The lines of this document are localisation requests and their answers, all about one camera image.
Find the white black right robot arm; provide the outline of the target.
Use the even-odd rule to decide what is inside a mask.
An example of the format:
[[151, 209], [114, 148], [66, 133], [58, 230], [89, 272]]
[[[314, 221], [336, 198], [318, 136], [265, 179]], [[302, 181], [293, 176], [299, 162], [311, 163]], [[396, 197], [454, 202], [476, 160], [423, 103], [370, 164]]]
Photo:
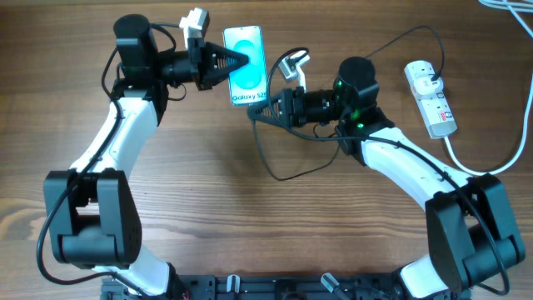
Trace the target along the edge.
[[509, 268], [526, 258], [505, 187], [494, 175], [471, 176], [413, 144], [377, 105], [372, 62], [349, 57], [330, 90], [284, 89], [247, 109], [254, 122], [292, 134], [308, 123], [335, 121], [333, 140], [361, 165], [399, 186], [424, 210], [429, 252], [399, 271], [408, 297], [461, 294], [501, 275], [510, 291]]

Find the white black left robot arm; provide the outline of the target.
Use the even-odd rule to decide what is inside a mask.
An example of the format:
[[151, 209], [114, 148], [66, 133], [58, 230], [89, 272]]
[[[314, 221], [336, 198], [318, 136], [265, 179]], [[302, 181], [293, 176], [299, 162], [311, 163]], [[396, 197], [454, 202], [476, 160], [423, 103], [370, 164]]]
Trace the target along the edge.
[[89, 279], [110, 277], [131, 298], [191, 297], [175, 268], [143, 245], [128, 179], [162, 121], [170, 88], [190, 82], [209, 90], [248, 63], [246, 55], [205, 39], [209, 22], [207, 11], [192, 9], [178, 24], [184, 49], [162, 51], [153, 34], [167, 33], [167, 24], [140, 14], [120, 17], [108, 60], [117, 78], [105, 91], [107, 118], [86, 152], [43, 183], [47, 217], [38, 245], [49, 244], [58, 262], [87, 270]]

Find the blue Galaxy smartphone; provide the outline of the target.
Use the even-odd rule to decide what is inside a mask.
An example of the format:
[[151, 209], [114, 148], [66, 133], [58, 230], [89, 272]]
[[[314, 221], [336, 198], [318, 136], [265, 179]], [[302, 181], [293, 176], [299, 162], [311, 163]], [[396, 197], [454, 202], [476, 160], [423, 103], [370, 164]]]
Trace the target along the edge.
[[234, 106], [244, 106], [265, 100], [267, 68], [262, 28], [257, 25], [228, 27], [222, 33], [225, 48], [244, 54], [248, 63], [230, 73], [229, 90]]

